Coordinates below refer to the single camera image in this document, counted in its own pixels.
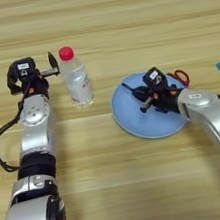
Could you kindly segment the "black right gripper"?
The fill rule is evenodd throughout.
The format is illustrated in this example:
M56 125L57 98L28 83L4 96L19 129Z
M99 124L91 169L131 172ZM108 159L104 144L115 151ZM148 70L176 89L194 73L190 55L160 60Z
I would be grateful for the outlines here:
M168 73L167 77L172 87L166 85L160 88L141 86L132 90L134 98L143 102L140 108L143 113L146 113L151 106L164 113L178 110L177 100L180 95L181 83L172 73Z

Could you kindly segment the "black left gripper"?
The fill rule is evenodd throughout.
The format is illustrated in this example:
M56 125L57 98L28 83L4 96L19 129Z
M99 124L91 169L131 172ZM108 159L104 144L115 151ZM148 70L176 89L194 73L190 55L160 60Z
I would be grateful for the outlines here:
M49 64L51 64L51 68L47 71L37 72L36 76L33 76L31 80L27 80L26 82L22 82L22 90L23 93L27 93L27 97L33 95L44 95L45 97L49 97L49 82L47 82L47 78L53 75L59 74L58 63L56 58L51 52L48 52ZM16 72L16 66L12 63L9 66L7 72L7 85L12 95L21 94L22 90L16 83L18 81L18 73Z

